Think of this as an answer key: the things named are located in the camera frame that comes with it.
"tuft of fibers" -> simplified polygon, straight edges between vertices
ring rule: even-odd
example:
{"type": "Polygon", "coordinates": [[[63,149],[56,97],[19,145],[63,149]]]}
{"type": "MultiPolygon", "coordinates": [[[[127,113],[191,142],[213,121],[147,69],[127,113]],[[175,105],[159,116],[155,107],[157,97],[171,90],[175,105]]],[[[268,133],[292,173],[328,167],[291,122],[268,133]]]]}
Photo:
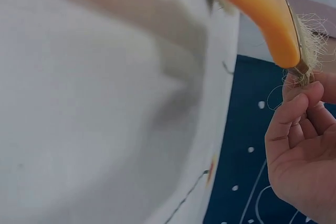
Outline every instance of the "tuft of fibers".
{"type": "Polygon", "coordinates": [[[305,54],[302,54],[303,61],[309,67],[308,72],[298,79],[300,86],[306,86],[314,82],[313,71],[322,68],[321,62],[318,60],[319,55],[326,55],[328,35],[324,27],[326,20],[320,19],[316,14],[297,15],[299,28],[303,36],[303,45],[305,46],[305,54]]]}

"white dot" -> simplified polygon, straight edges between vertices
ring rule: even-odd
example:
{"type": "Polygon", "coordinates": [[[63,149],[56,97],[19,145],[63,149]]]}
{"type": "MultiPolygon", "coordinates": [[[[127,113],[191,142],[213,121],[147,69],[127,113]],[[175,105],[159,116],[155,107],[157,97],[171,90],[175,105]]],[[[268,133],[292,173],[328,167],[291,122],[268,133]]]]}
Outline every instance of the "white dot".
{"type": "Polygon", "coordinates": [[[265,102],[264,101],[258,102],[258,106],[262,110],[265,107],[265,102]]]}

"yellow handle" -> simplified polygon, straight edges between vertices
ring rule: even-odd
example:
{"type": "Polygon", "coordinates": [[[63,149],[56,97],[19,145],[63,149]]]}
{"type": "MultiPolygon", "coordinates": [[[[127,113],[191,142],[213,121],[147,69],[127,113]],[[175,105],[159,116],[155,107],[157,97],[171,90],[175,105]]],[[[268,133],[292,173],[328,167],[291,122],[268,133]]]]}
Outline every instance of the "yellow handle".
{"type": "Polygon", "coordinates": [[[295,27],[286,0],[229,0],[261,30],[274,62],[293,68],[300,61],[295,27]]]}

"hand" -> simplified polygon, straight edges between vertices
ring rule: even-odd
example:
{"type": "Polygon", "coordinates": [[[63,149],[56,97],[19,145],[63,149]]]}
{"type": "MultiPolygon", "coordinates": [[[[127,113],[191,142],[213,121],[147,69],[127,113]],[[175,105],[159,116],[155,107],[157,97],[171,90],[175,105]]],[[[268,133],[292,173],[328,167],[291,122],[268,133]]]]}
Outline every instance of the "hand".
{"type": "Polygon", "coordinates": [[[268,174],[275,194],[319,224],[336,223],[336,75],[317,73],[300,88],[286,78],[283,104],[265,136],[268,174]]]}

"dark blue fabric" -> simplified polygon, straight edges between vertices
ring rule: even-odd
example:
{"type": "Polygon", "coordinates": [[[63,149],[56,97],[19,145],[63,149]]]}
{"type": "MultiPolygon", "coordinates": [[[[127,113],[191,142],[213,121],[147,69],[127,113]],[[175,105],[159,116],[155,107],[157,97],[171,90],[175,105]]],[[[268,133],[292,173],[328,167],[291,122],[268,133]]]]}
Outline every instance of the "dark blue fabric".
{"type": "MultiPolygon", "coordinates": [[[[204,224],[240,223],[266,159],[264,135],[273,115],[266,100],[273,88],[282,85],[283,75],[282,69],[273,63],[246,56],[237,57],[223,146],[204,224]],[[264,109],[259,108],[259,101],[265,101],[264,109]],[[253,147],[254,151],[249,153],[249,147],[253,147]]],[[[270,107],[280,104],[281,98],[279,87],[269,97],[270,107]]],[[[334,105],[326,107],[336,114],[334,105]]],[[[267,186],[269,181],[265,167],[242,223],[260,223],[255,206],[259,193],[267,186]]],[[[314,223],[301,213],[296,214],[296,209],[278,199],[271,188],[261,194],[258,210],[264,224],[288,224],[293,217],[292,224],[314,223]]]]}

